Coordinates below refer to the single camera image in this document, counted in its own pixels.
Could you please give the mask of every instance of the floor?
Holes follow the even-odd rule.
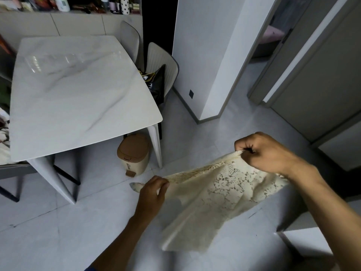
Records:
[[[298,132],[271,109],[248,101],[246,92],[263,67],[250,63],[223,116],[201,125],[170,91],[163,113],[161,170],[151,154],[146,171],[127,178],[116,155],[122,140],[118,137],[57,154],[56,164],[82,183],[75,188],[64,179],[77,197],[76,205],[68,204],[38,174],[1,180],[2,187],[13,194],[20,191],[21,196],[18,203],[0,197],[0,270],[84,270],[132,216],[138,195],[130,182],[205,165],[234,150],[235,140],[256,131],[272,135],[331,178],[332,168]],[[161,225],[156,219],[138,243],[128,270],[287,270],[292,257],[275,232],[301,207],[300,197],[288,186],[225,223],[205,253],[161,251],[157,246]]]

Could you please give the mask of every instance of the table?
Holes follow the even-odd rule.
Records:
[[[27,160],[73,204],[46,156],[147,127],[162,168],[157,127],[162,116],[114,36],[22,39],[10,114],[11,159]]]

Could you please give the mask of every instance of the forearm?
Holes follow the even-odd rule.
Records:
[[[300,191],[342,270],[361,270],[361,217],[309,164],[295,168],[290,180]]]
[[[131,217],[123,232],[91,264],[97,271],[125,270],[128,260],[147,228],[147,223]]]

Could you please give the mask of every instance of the hand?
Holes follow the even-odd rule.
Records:
[[[168,180],[159,176],[151,178],[140,190],[137,208],[133,217],[139,222],[148,225],[163,205],[165,192],[168,187]]]
[[[271,136],[256,132],[234,142],[235,150],[245,150],[241,157],[249,165],[270,173],[278,173],[286,178],[293,177],[300,166],[310,166]]]

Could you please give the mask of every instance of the lace cloth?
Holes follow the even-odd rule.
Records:
[[[165,177],[165,199],[178,198],[184,209],[163,230],[164,251],[204,251],[223,223],[247,211],[287,185],[274,173],[248,165],[236,151],[212,164]],[[144,184],[131,183],[139,192]]]

